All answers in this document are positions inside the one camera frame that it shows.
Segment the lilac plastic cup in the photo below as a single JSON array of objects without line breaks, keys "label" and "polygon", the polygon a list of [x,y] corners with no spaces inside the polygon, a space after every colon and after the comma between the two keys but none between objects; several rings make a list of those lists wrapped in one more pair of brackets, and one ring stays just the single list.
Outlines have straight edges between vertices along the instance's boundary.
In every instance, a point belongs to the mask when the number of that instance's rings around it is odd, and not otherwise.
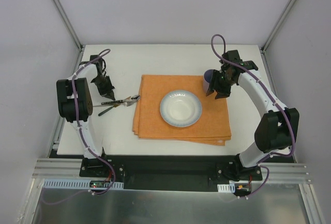
[{"label": "lilac plastic cup", "polygon": [[204,93],[207,93],[207,91],[208,91],[209,84],[211,82],[213,72],[214,72],[213,69],[209,69],[209,70],[205,71],[205,73],[203,75],[203,91],[204,91]]}]

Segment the gold-tipped knife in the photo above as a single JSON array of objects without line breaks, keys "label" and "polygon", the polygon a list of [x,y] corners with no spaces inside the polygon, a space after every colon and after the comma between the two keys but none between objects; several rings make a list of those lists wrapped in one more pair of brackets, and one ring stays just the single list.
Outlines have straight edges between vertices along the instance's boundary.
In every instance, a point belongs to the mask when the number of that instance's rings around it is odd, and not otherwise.
[{"label": "gold-tipped knife", "polygon": [[101,112],[98,114],[98,116],[102,116],[102,115],[106,114],[107,112],[109,112],[110,110],[112,110],[113,108],[116,108],[116,107],[118,107],[118,106],[120,106],[120,104],[112,105],[112,106],[108,107],[107,109],[101,111]]}]

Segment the silver fork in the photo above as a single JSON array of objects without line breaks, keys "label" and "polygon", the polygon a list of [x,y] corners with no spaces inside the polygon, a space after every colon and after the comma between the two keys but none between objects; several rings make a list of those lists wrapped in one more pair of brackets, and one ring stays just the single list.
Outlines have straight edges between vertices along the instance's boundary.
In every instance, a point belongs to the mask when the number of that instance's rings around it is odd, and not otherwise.
[{"label": "silver fork", "polygon": [[131,106],[136,102],[135,99],[124,99],[124,100],[116,100],[116,101],[109,101],[109,102],[103,102],[101,104],[94,105],[94,107],[106,107],[106,106],[112,106],[115,104],[120,104],[124,106]]}]

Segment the silver spoon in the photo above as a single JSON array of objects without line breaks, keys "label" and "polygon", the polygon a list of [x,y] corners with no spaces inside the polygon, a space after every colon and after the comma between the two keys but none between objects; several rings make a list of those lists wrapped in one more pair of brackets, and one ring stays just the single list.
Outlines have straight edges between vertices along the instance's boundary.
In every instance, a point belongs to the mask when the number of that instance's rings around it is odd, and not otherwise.
[{"label": "silver spoon", "polygon": [[140,95],[134,95],[134,96],[130,96],[130,97],[128,97],[126,99],[123,99],[123,100],[102,102],[101,105],[102,106],[113,106],[113,105],[119,104],[119,105],[131,106],[134,103],[136,103],[137,101],[139,101],[140,98],[141,98]]}]

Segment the orange cloth napkin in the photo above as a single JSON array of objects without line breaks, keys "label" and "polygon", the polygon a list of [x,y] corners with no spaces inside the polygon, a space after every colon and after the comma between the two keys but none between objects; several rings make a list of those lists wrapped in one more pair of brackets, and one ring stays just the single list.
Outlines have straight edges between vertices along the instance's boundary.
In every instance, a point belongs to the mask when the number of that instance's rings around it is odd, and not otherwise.
[{"label": "orange cloth napkin", "polygon": [[[161,117],[163,97],[175,90],[195,94],[202,104],[199,120],[188,127],[174,127]],[[132,130],[142,139],[183,140],[213,145],[224,145],[231,139],[226,99],[206,96],[202,76],[148,75],[141,78]]]}]

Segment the white blue-rimmed plate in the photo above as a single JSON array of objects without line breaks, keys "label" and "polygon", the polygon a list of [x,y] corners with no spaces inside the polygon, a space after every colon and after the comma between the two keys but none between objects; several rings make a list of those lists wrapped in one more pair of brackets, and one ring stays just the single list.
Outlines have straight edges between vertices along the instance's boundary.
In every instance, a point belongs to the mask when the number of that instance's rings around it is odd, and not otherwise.
[{"label": "white blue-rimmed plate", "polygon": [[198,97],[189,91],[171,91],[160,103],[160,114],[162,119],[173,127],[189,127],[200,119],[202,104]]}]

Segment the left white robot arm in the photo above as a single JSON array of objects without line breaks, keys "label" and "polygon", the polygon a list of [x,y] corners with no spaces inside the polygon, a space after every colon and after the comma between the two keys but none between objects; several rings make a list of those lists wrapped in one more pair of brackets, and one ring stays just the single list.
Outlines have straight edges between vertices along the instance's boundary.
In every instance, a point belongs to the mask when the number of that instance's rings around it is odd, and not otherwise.
[{"label": "left white robot arm", "polygon": [[89,61],[80,63],[72,76],[56,82],[59,114],[75,129],[83,147],[83,156],[87,159],[104,153],[92,124],[93,101],[89,85],[95,85],[101,97],[115,100],[115,87],[107,75],[106,66],[103,56],[91,55]]}]

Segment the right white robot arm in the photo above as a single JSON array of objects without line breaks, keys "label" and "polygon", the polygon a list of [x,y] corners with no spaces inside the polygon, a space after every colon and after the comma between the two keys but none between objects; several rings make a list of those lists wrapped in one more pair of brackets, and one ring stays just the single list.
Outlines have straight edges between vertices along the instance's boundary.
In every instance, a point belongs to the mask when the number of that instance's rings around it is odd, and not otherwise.
[{"label": "right white robot arm", "polygon": [[232,173],[238,180],[251,174],[267,156],[278,155],[280,150],[293,148],[296,142],[299,112],[288,108],[276,98],[262,81],[257,65],[243,61],[239,52],[230,50],[220,57],[220,70],[213,70],[206,95],[215,93],[216,99],[228,98],[233,85],[240,86],[250,97],[261,120],[254,132],[254,142],[238,155],[239,163]]}]

